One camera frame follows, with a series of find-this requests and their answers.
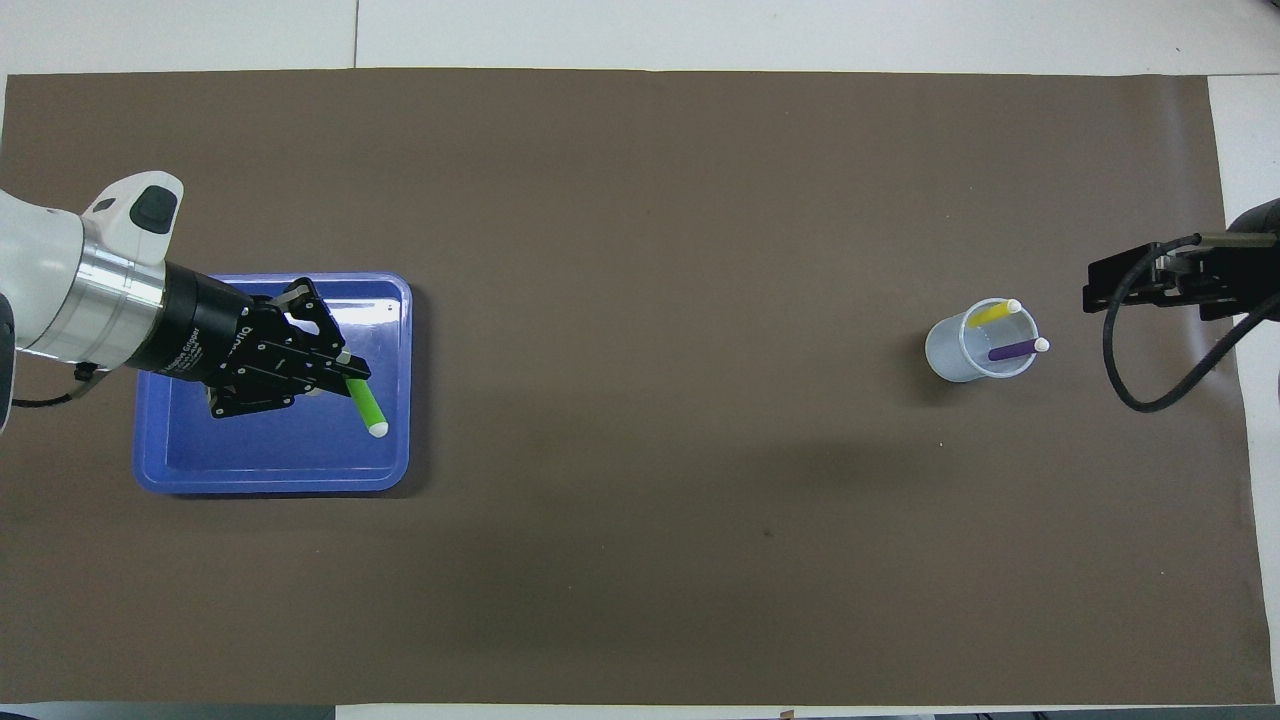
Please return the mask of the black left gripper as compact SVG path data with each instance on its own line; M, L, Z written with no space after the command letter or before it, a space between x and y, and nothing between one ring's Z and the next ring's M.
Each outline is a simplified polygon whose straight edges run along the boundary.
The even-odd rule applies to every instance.
M252 334L253 368L236 369L232 356ZM163 306L134 351L134 368L206 384L218 420L292 407L303 395L346 397L344 382L371 375L311 278L275 296L250 295L170 261Z

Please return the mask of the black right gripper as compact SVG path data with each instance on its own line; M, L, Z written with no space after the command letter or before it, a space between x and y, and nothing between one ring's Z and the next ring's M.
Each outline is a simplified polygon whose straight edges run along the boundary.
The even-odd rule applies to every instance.
M1274 199L1240 214L1228 233L1270 233L1279 231L1279 200ZM1128 251L1091 263L1087 284L1082 288L1084 313L1105 313L1123 278L1140 266L1133 287L1121 306L1152 305L1156 307L1199 306L1199 319L1211 322L1225 316L1252 313L1279 291L1279 246L1262 249L1219 247L1196 255L1190 245L1174 242L1143 243ZM1201 272L1213 282L1212 300L1206 304L1194 295L1179 293L1176 287Z

